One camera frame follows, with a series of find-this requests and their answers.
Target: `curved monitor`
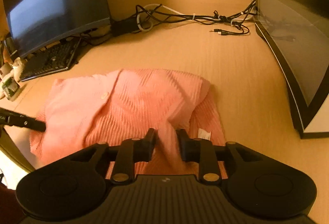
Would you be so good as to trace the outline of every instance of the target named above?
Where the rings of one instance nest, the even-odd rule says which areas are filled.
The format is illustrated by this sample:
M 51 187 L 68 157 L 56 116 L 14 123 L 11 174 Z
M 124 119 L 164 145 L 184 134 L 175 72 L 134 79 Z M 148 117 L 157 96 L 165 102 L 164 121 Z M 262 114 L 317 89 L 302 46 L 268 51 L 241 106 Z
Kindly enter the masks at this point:
M 329 124 L 328 128 L 321 124 L 315 132 L 307 128 L 329 93 L 328 1 L 256 1 L 256 30 L 269 43 L 286 77 L 292 118 L 302 137 L 329 135 Z
M 60 39 L 110 23 L 107 0 L 3 0 L 21 57 Z

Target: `wooden desk surface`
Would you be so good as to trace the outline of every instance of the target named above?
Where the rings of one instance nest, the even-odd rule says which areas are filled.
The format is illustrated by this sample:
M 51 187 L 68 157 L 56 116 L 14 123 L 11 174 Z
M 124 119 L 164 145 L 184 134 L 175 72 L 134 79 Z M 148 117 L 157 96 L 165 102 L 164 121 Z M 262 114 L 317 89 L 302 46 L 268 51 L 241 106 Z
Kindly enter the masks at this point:
M 164 3 L 186 13 L 232 14 L 250 0 L 108 0 L 113 17 L 134 13 L 134 5 Z M 203 76 L 212 83 L 227 140 L 297 168 L 315 181 L 317 199 L 310 217 L 329 223 L 329 139 L 300 140 L 290 117 L 285 79 L 267 44 L 254 25 L 244 37 L 218 36 L 210 27 L 187 24 L 163 25 L 146 34 L 128 34 L 91 48 L 70 71 L 26 83 L 15 102 L 0 106 L 35 116 L 56 78 L 104 74 L 119 68 L 166 68 Z M 7 128 L 27 159 L 41 164 L 29 153 L 28 131 Z

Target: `shirt button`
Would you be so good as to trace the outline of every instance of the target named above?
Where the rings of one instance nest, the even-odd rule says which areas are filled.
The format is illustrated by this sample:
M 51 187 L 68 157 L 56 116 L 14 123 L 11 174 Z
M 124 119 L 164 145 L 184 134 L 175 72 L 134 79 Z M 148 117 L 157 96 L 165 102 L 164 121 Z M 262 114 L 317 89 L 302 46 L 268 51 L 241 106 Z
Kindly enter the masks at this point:
M 103 95 L 102 95 L 102 99 L 105 99 L 107 96 L 109 95 L 109 93 L 108 92 L 106 92 L 106 93 L 104 93 Z

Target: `brass screw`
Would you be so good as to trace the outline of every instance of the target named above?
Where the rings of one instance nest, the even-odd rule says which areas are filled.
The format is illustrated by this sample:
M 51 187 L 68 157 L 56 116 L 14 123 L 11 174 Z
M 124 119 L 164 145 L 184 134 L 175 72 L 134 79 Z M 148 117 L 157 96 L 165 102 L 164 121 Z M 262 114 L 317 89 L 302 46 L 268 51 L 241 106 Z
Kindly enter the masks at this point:
M 219 176 L 215 173 L 207 173 L 203 175 L 203 178 L 206 181 L 210 181 L 210 182 L 214 182 L 214 181 L 218 181 L 219 180 Z
M 113 179 L 117 182 L 124 182 L 129 179 L 129 176 L 124 173 L 117 173 L 113 176 Z

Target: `round pad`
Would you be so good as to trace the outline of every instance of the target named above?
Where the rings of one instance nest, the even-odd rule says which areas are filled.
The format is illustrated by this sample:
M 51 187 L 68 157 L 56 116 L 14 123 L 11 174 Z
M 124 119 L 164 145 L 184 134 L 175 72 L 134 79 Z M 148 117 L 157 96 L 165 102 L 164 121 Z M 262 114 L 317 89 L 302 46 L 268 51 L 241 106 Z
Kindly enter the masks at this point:
M 85 162 L 53 163 L 24 177 L 16 189 L 23 210 L 36 219 L 63 221 L 101 204 L 104 179 Z
M 255 187 L 264 195 L 284 196 L 292 191 L 293 184 L 286 176 L 269 174 L 256 179 Z
M 238 169 L 228 179 L 227 194 L 248 214 L 286 219 L 310 209 L 316 187 L 310 177 L 294 168 L 278 162 L 270 165 L 255 162 Z

